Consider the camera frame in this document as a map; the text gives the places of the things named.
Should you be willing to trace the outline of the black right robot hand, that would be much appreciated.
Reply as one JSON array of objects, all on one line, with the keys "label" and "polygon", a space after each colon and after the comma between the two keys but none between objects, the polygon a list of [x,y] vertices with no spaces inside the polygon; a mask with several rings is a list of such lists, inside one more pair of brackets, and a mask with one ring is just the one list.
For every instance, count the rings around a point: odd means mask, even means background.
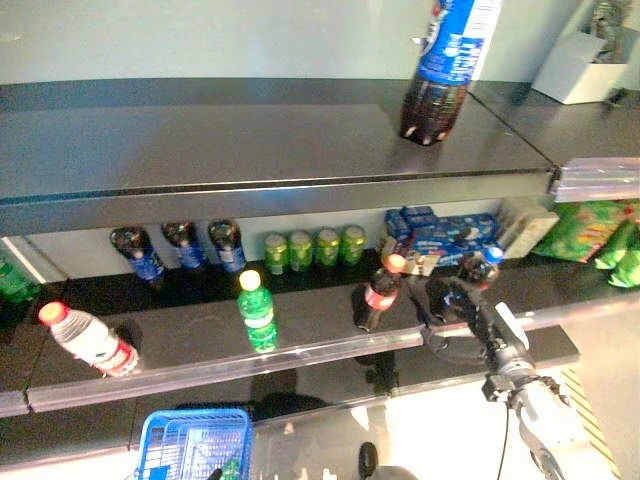
[{"label": "black right robot hand", "polygon": [[424,324],[424,345],[436,357],[461,365],[493,365],[506,340],[480,287],[457,276],[409,280],[406,286]]}]

